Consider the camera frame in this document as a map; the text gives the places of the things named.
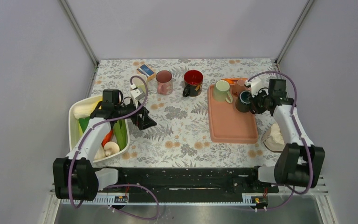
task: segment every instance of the metal floor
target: metal floor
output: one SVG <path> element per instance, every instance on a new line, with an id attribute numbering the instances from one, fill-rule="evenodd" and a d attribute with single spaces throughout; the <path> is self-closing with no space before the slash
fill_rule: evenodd
<path id="1" fill-rule="evenodd" d="M 281 196 L 270 196 L 273 207 L 282 203 Z M 83 205 L 75 210 L 61 204 L 56 224 L 322 224 L 322 217 L 313 196 L 294 196 L 282 208 L 268 212 L 241 211 L 241 206 L 161 206 L 160 218 L 143 221 L 130 216 L 112 213 L 107 206 Z M 127 206 L 123 210 L 142 217 L 155 215 L 155 206 Z"/>

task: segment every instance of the black mug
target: black mug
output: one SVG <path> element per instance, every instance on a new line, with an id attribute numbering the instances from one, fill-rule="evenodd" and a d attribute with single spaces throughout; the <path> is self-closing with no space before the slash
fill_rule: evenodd
<path id="1" fill-rule="evenodd" d="M 239 112 L 246 113 L 251 109 L 251 103 L 249 98 L 252 97 L 252 93 L 249 90 L 242 91 L 235 102 L 235 107 Z"/>
<path id="2" fill-rule="evenodd" d="M 185 73 L 185 89 L 183 90 L 183 97 L 196 97 L 201 94 L 202 81 L 204 76 L 197 70 L 190 70 Z"/>

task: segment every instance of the small box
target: small box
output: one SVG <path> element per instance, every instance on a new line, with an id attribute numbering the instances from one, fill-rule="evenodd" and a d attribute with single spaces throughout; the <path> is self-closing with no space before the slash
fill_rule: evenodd
<path id="1" fill-rule="evenodd" d="M 147 77 L 147 81 L 150 81 L 156 77 L 156 73 L 145 64 L 141 65 L 139 68 L 137 68 L 137 70 Z"/>

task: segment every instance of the carrot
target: carrot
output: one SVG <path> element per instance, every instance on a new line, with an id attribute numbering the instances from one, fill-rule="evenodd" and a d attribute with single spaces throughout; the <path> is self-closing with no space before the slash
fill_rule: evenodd
<path id="1" fill-rule="evenodd" d="M 105 146 L 105 144 L 112 139 L 113 136 L 113 129 L 110 130 L 110 132 L 105 136 L 105 138 L 102 141 L 102 147 Z"/>

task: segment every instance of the red mug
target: red mug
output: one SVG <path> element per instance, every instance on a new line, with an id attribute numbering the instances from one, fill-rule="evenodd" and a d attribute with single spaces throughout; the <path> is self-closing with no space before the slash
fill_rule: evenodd
<path id="1" fill-rule="evenodd" d="M 173 91 L 172 74 L 169 71 L 159 71 L 156 74 L 157 93 L 169 95 Z"/>
<path id="2" fill-rule="evenodd" d="M 183 90 L 183 97 L 196 97 L 201 94 L 202 81 L 204 76 L 197 70 L 190 70 L 185 73 L 183 77 L 185 80 L 185 89 Z"/>

